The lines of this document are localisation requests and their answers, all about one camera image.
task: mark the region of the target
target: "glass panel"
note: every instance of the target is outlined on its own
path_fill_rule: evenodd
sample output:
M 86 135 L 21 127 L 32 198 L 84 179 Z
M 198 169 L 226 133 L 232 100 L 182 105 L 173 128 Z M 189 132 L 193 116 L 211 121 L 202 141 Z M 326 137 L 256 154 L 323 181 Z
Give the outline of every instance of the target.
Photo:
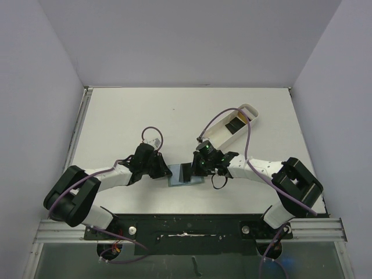
M 125 244 L 117 260 L 131 259 L 133 252 L 134 245 Z M 344 278 L 333 242 L 283 243 L 279 261 L 291 279 Z M 35 278 L 258 278 L 259 262 L 258 256 L 223 254 L 150 256 L 132 264 L 106 264 L 98 263 L 96 244 L 44 244 Z M 285 275 L 277 263 L 267 262 L 264 278 Z

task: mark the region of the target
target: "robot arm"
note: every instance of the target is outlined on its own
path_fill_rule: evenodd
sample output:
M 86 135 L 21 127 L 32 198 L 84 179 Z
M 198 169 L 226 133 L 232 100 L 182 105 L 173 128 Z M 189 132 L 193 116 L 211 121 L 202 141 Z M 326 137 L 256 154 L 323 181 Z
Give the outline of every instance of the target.
M 286 194 L 278 193 L 280 201 L 264 215 L 263 220 L 273 229 L 294 217 L 306 217 L 308 211 L 299 203 L 311 208 L 323 191 L 315 176 L 296 158 L 289 158 L 286 162 L 250 159 L 247 164 L 243 155 L 236 152 L 223 154 L 214 149 L 208 140 L 199 144 L 194 152 L 192 173 L 195 176 L 217 174 L 227 178 L 271 181 Z
M 131 185 L 139 181 L 144 174 L 153 179 L 172 175 L 162 154 L 156 150 L 159 143 L 158 139 L 141 143 L 134 155 L 118 160 L 111 169 L 83 170 L 70 166 L 44 199 L 44 207 L 50 210 L 53 206 L 52 214 L 49 214 L 52 219 L 64 221 L 71 227 L 84 224 L 106 229 L 113 216 L 104 208 L 93 205 L 97 192 L 118 185 Z M 68 189 L 76 183 L 74 188 L 78 192 L 73 194 Z

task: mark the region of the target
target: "white table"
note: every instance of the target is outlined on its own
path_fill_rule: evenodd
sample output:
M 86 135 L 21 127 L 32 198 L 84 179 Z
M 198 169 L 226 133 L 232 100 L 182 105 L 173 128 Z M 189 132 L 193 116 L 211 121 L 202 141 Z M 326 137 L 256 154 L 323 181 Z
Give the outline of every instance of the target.
M 286 88 L 94 88 L 72 164 L 109 167 L 133 154 L 146 126 L 164 135 L 167 164 L 192 161 L 196 137 L 220 111 L 250 103 L 260 113 L 252 128 L 249 156 L 263 160 L 300 159 L 312 164 Z M 147 131 L 146 137 L 156 136 Z M 242 136 L 227 151 L 244 152 Z M 115 213 L 263 213 L 278 201 L 275 190 L 247 179 L 229 180 L 221 190 L 204 184 L 168 187 L 167 179 L 142 180 L 98 193 L 94 204 Z M 322 197 L 313 206 L 326 213 Z

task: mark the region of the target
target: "wall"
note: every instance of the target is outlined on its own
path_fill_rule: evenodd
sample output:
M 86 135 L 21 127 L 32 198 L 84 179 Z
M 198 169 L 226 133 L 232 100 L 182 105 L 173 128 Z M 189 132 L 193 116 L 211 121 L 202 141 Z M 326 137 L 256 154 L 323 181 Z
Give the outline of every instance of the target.
M 340 0 L 40 0 L 84 85 L 291 86 Z
M 371 278 L 372 2 L 343 0 L 294 85 L 325 201 L 341 216 L 356 278 Z
M 36 0 L 0 4 L 0 278 L 21 278 L 83 87 Z

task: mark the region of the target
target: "white wall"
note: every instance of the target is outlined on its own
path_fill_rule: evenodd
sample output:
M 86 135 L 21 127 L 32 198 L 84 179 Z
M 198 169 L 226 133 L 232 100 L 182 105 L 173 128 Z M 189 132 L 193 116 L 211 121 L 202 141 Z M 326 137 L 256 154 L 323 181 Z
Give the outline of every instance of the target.
M 84 85 L 291 86 L 341 0 L 40 0 Z
M 21 278 L 83 87 L 36 0 L 0 3 L 0 278 Z
M 372 265 L 372 1 L 343 0 L 294 85 L 293 100 L 356 277 Z

